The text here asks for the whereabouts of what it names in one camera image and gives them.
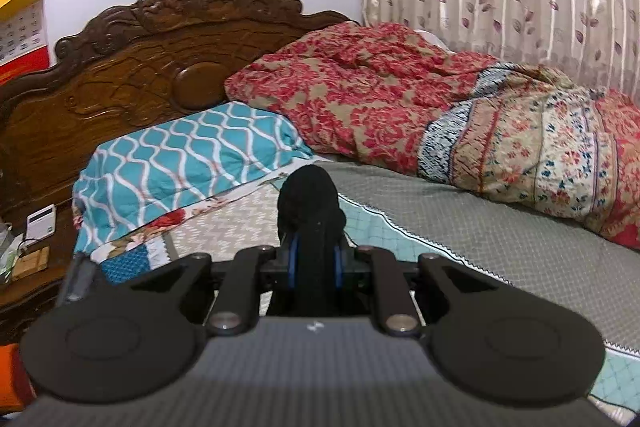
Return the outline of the black pants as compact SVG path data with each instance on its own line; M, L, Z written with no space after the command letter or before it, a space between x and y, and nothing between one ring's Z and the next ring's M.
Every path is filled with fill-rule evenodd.
M335 248L340 247L344 235L346 216L326 169L305 165L292 172L280 188L277 210L281 245L292 239L306 223L320 221L326 226L323 256L334 260Z

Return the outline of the patterned bed sheet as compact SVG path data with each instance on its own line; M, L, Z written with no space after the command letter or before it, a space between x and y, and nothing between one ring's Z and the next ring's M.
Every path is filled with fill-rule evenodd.
M639 410L639 255L574 222L496 204L449 185L382 168L330 161L326 170L346 216L349 243L372 244L413 261L429 253L567 307L597 326L606 355L593 403L628 424ZM80 194L76 251L126 280L203 251L216 260L275 244L277 198L288 173L274 173L116 231L99 199Z

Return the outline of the red floral quilt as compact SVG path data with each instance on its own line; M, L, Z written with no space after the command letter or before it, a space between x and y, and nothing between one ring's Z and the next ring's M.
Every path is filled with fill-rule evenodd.
M259 57L224 90L288 118L318 153L639 245L639 111L620 92L544 65L448 52L398 24L353 22Z

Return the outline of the teal patterned pillow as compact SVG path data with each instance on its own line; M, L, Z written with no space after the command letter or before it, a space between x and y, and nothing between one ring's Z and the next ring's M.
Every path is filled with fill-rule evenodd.
M75 249L90 254L312 156L285 117L240 102L122 135L96 147L73 185Z

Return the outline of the carved wooden headboard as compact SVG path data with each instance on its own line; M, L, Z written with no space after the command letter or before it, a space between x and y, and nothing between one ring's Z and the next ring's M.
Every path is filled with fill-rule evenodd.
M1 214L62 204L101 143L224 101L224 80L341 23L298 0L139 0L58 40L55 64L1 89Z

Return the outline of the white calculator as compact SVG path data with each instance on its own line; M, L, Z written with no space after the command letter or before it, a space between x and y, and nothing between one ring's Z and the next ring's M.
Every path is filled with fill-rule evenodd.
M55 232L56 209L55 205L47 205L26 218L25 239L27 243L42 241L52 236Z

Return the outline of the wooden bedside table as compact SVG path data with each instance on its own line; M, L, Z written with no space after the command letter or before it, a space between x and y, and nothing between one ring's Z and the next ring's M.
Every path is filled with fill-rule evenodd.
M49 248L47 268L1 287L1 343L18 343L42 314L51 311L73 257L77 232L70 201L56 206L54 234L28 252Z

